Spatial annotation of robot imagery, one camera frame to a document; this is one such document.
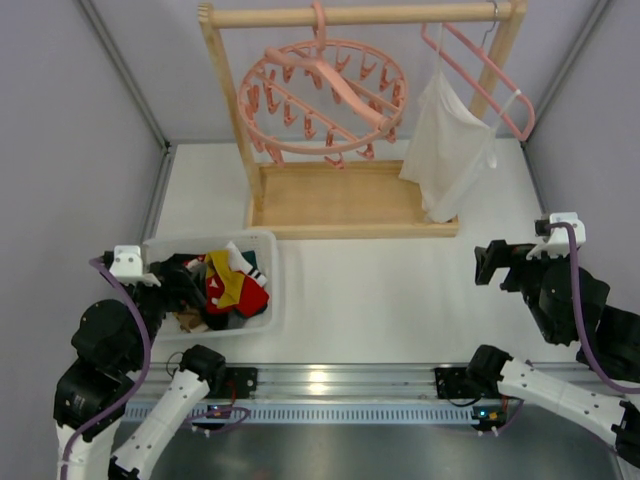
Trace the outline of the yellow sock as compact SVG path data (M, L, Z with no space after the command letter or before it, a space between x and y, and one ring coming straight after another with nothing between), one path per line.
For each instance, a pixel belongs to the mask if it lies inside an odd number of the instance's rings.
M230 266L228 250L210 251L205 255L207 295L218 309L237 305L241 298L245 275Z

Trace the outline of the red sock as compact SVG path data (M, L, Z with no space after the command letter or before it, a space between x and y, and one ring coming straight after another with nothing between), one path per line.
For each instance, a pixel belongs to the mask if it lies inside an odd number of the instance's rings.
M206 311L211 315L235 311L242 318L262 313L270 296L255 280L240 272L221 277L214 273L205 280Z

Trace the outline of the pink round clip hanger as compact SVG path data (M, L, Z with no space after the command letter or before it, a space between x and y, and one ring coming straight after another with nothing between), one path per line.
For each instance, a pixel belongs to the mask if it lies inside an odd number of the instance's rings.
M394 143L409 96L400 65L369 44L331 37L320 2L310 40L268 47L245 74L237 106L251 147L282 166L287 153L319 156L337 169L354 152L375 157Z

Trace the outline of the dark green sock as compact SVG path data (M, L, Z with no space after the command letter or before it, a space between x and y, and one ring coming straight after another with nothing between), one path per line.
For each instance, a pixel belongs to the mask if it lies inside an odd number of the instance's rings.
M253 270L257 270L258 269L256 254L255 254L255 252L253 250L243 251L242 252L242 256L247 262L250 263L250 265L251 265Z

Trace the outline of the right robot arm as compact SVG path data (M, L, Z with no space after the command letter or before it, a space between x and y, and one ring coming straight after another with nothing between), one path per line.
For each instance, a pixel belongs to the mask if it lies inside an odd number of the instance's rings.
M610 287L577 264L577 248L493 240L478 247L475 278L521 295L545 343L573 347L575 360L607 388L599 393L543 373L496 346L480 345L466 368L481 394L539 406L598 437L627 463L639 464L639 317L608 303Z

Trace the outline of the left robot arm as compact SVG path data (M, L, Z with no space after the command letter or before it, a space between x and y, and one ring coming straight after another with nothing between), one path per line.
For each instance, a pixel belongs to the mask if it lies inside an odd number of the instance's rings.
M175 261L153 264L152 284L137 281L131 286L101 260L91 264L121 297L92 304L72 337L77 358L59 379L54 396L57 476L148 479L188 413L221 387L226 361L203 345L187 349L161 399L115 448L126 405L149 373L151 347L164 317L201 307L205 297L194 273Z

